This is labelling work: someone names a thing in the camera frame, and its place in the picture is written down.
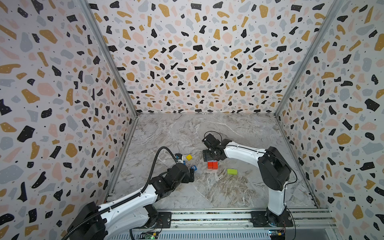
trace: terrazzo wallpaper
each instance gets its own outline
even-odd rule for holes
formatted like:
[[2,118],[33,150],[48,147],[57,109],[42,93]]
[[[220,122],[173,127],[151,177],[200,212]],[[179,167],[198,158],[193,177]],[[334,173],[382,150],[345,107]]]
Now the terrazzo wallpaper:
[[61,239],[104,201],[130,113],[73,1],[0,1],[0,238]]
[[278,119],[344,239],[384,239],[384,1],[345,1]]
[[273,112],[331,0],[88,0],[139,113]]

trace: black cable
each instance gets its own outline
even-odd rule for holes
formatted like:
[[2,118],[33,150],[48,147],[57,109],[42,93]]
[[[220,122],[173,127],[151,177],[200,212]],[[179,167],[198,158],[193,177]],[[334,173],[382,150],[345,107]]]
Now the black cable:
[[133,237],[133,234],[132,234],[132,229],[129,230],[129,235],[131,237],[131,240],[135,240],[135,238]]
[[160,231],[159,231],[159,233],[158,233],[158,234],[160,234],[160,233],[161,233],[161,231],[163,230],[163,226],[164,226],[163,220],[161,220],[161,219],[159,219],[159,220],[161,221],[161,229],[160,229]]
[[149,184],[149,181],[152,179],[152,174],[153,174],[153,170],[155,169],[155,164],[156,164],[156,160],[157,160],[157,157],[159,156],[159,153],[161,150],[167,150],[169,152],[169,154],[172,156],[173,160],[175,161],[175,163],[178,163],[178,161],[176,160],[176,157],[173,155],[173,153],[169,150],[169,148],[165,147],[165,146],[162,146],[160,147],[157,152],[156,152],[156,155],[155,155],[155,158],[153,159],[153,163],[152,163],[152,167],[151,167],[151,170],[149,171],[149,176],[148,176],[148,180],[147,182],[145,183],[143,189],[141,190],[141,193],[143,193],[146,188],[148,187],[148,184]]
[[293,220],[293,225],[295,226],[295,236],[291,240],[295,240],[295,238],[296,238],[296,223],[295,223],[295,219],[293,218],[293,215],[292,215],[291,211],[289,210],[289,208],[287,208],[287,210],[288,210],[289,214],[291,215],[292,220]]
[[218,135],[220,135],[220,142],[223,141],[223,137],[221,136],[220,133],[218,133],[218,132],[216,132],[216,131],[208,131],[208,132],[215,132],[215,133],[217,133]]
[[118,206],[120,206],[120,205],[126,203],[126,202],[129,202],[129,201],[131,201],[132,199],[134,199],[134,198],[136,198],[136,197],[138,197],[138,196],[140,196],[141,193],[143,193],[143,192],[146,190],[146,188],[148,187],[149,181],[150,181],[151,178],[152,178],[152,174],[153,174],[153,170],[154,170],[154,168],[155,168],[155,164],[156,164],[157,157],[159,156],[159,153],[160,153],[160,151],[161,151],[162,149],[167,150],[167,151],[170,153],[170,155],[172,156],[172,158],[173,158],[173,160],[175,161],[175,163],[178,163],[178,161],[176,160],[176,158],[175,158],[175,156],[173,155],[173,153],[169,150],[169,148],[167,148],[167,147],[165,147],[165,146],[160,147],[160,148],[157,150],[157,152],[156,152],[155,158],[153,159],[153,163],[152,163],[151,170],[150,170],[150,172],[149,172],[148,180],[147,180],[147,182],[145,183],[143,189],[142,189],[140,192],[138,192],[138,193],[136,193],[135,195],[132,195],[132,196],[130,196],[129,198],[124,199],[124,200],[122,200],[122,201],[120,201],[120,202],[118,202],[118,203],[116,203],[116,204],[114,204],[114,205],[112,205],[112,206],[110,206],[110,207],[107,207],[106,209],[103,209],[103,210],[101,210],[101,211],[99,211],[99,212],[97,212],[97,213],[95,213],[95,214],[92,214],[91,216],[87,217],[87,218],[84,219],[81,223],[79,223],[77,226],[75,226],[75,227],[73,227],[71,230],[69,230],[68,233],[67,233],[61,240],[67,240],[67,239],[68,239],[68,238],[69,238],[69,237],[70,237],[76,230],[78,230],[82,225],[88,223],[88,222],[89,222],[90,220],[92,220],[93,218],[95,218],[95,217],[97,217],[97,216],[100,216],[101,214],[104,214],[104,213],[106,213],[106,212],[108,212],[108,211],[110,211],[110,210],[112,210],[112,209],[114,209],[114,208],[116,208],[116,207],[118,207]]
[[155,230],[155,229],[157,228],[158,225],[159,225],[159,222],[156,220],[156,226],[155,226],[153,229],[151,229],[151,230],[149,230],[149,231],[146,231],[146,233],[149,233],[149,232]]

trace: gray marble floor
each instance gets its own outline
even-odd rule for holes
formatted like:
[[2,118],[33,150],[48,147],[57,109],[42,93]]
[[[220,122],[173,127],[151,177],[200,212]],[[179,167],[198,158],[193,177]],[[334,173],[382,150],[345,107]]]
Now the gray marble floor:
[[[195,182],[180,184],[170,196],[156,202],[157,209],[183,208],[266,208],[268,189],[257,167],[236,160],[219,161],[218,170],[207,168],[202,160],[204,133],[217,131],[223,138],[257,148],[276,147],[296,170],[298,182],[286,192],[288,207],[314,207],[309,191],[272,115],[265,114],[142,114],[118,178],[113,199],[142,187],[148,177],[157,149],[167,146],[174,154],[191,154],[187,166],[196,165]],[[153,176],[173,165],[163,150]],[[238,175],[227,175],[227,168]],[[290,181],[295,176],[291,173]]]

